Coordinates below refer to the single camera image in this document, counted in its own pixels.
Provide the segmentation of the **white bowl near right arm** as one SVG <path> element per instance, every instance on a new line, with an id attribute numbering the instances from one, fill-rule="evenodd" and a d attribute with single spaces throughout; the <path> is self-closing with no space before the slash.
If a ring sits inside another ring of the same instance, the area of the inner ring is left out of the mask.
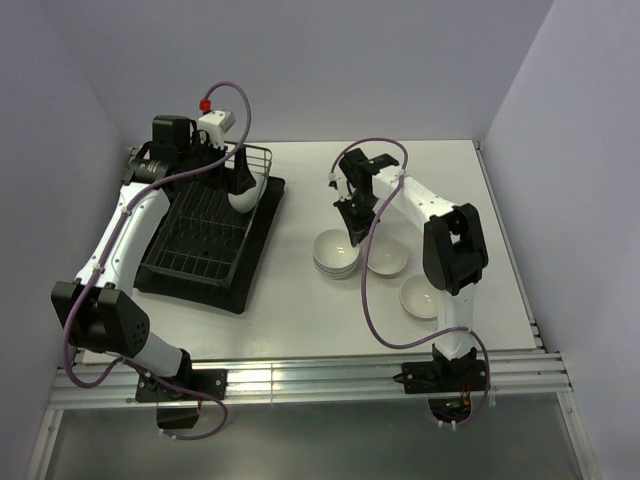
<path id="1" fill-rule="evenodd" d="M 438 315 L 438 291 L 425 276 L 414 275 L 401 285 L 399 300 L 403 309 L 418 319 L 435 319 Z"/>

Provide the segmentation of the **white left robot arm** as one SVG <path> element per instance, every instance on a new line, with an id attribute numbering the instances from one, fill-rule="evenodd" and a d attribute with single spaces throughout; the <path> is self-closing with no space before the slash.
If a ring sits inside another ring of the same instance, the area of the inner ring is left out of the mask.
<path id="1" fill-rule="evenodd" d="M 192 120 L 158 115 L 152 138 L 125 168 L 118 203 L 90 259 L 71 282 L 59 281 L 51 301 L 63 328 L 63 368 L 82 388 L 96 381 L 73 372 L 71 348 L 130 362 L 159 377 L 159 388 L 183 399 L 195 386 L 187 352 L 155 335 L 144 310 L 132 299 L 141 261 L 179 186 L 200 180 L 243 193 L 255 182 L 240 160 L 242 143 L 229 146 L 232 112 L 203 108 Z"/>

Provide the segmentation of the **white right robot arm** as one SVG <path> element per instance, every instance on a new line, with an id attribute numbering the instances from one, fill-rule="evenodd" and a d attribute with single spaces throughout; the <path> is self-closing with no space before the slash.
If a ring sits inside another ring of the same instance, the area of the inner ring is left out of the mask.
<path id="1" fill-rule="evenodd" d="M 384 210 L 392 206 L 422 233 L 424 274 L 439 292 L 438 327 L 434 334 L 409 344 L 391 344 L 391 349 L 410 349 L 433 341 L 435 353 L 443 357 L 433 365 L 435 383 L 452 390 L 468 374 L 462 360 L 480 344 L 473 331 L 476 286 L 489 257 L 480 215 L 470 203 L 456 204 L 433 193 L 406 172 L 403 160 L 389 154 L 369 158 L 353 144 L 338 155 L 329 173 L 329 186 L 338 191 L 334 206 L 345 223 L 352 246 L 371 253 L 375 228 Z"/>

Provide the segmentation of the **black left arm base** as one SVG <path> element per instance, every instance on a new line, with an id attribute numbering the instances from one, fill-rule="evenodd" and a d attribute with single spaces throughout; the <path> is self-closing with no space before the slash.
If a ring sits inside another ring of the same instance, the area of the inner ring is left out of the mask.
<path id="1" fill-rule="evenodd" d="M 138 404 L 156 406 L 156 424 L 169 431 L 192 429 L 199 420 L 202 405 L 213 399 L 225 398 L 228 371 L 225 369 L 194 370 L 185 385 L 169 386 L 169 380 L 159 381 L 141 375 L 135 393 Z"/>

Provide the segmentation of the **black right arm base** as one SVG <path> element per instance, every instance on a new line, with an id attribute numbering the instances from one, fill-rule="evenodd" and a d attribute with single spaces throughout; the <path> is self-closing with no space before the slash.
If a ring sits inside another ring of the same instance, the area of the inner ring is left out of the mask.
<path id="1" fill-rule="evenodd" d="M 431 414 L 445 423 L 462 422 L 473 412 L 473 393 L 484 393 L 488 385 L 485 362 L 441 359 L 406 362 L 393 380 L 407 395 L 425 394 Z"/>

